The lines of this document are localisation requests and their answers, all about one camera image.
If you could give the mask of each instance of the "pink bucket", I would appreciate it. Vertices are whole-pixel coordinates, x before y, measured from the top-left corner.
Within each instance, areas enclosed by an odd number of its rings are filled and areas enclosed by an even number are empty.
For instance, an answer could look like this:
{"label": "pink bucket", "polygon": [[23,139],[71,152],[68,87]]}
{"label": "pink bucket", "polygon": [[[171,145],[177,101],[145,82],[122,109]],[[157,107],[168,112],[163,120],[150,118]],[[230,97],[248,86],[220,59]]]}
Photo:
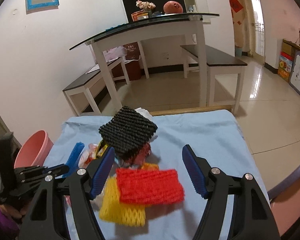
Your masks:
{"label": "pink bucket", "polygon": [[15,161],[15,168],[43,166],[52,146],[53,142],[46,131],[40,130],[34,133],[21,147]]}

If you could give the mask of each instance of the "flower vase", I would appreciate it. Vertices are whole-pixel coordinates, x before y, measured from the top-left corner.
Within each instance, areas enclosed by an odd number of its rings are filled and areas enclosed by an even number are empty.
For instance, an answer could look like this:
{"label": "flower vase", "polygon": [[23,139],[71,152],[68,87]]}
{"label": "flower vase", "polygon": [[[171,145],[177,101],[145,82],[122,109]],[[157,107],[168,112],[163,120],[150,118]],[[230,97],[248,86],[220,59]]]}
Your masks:
{"label": "flower vase", "polygon": [[148,17],[149,17],[149,18],[152,17],[152,10],[151,10],[151,9],[149,9],[149,8],[144,8],[143,11],[144,11],[145,13],[148,13]]}

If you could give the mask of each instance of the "trash bin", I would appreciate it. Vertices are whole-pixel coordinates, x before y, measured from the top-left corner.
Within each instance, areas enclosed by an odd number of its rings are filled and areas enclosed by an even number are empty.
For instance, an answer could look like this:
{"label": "trash bin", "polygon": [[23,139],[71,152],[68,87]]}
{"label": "trash bin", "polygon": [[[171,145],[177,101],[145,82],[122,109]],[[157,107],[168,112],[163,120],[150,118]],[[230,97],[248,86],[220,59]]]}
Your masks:
{"label": "trash bin", "polygon": [[236,57],[242,57],[242,48],[235,47],[235,56]]}

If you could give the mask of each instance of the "purple cloth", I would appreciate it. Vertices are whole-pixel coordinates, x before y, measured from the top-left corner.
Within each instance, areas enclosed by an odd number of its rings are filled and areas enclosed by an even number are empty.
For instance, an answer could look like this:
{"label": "purple cloth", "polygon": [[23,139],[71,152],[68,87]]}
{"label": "purple cloth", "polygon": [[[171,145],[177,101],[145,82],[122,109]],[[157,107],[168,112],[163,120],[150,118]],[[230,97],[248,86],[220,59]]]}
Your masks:
{"label": "purple cloth", "polygon": [[0,210],[0,228],[10,238],[15,238],[19,234],[19,227],[15,221],[6,217]]}

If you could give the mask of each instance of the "power outlet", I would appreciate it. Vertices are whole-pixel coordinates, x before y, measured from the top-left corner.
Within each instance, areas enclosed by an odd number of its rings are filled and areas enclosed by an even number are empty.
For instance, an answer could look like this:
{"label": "power outlet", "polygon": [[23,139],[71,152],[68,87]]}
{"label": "power outlet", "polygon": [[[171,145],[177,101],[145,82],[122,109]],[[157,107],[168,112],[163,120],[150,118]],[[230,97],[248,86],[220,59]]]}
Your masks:
{"label": "power outlet", "polygon": [[169,53],[163,52],[163,53],[162,53],[162,57],[163,57],[164,59],[168,60],[168,59],[169,59]]}

